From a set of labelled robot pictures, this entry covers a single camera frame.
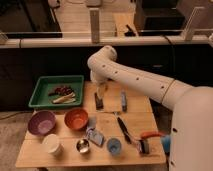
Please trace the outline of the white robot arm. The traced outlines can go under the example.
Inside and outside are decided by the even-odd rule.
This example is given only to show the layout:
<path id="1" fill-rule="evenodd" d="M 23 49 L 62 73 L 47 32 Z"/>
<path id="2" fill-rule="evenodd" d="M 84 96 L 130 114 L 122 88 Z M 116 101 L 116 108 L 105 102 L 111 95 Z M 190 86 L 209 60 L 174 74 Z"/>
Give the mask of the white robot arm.
<path id="1" fill-rule="evenodd" d="M 116 62 L 107 45 L 88 58 L 96 85 L 112 79 L 173 112 L 170 171 L 213 171 L 213 87 L 194 87 L 174 78 L 127 67 Z"/>

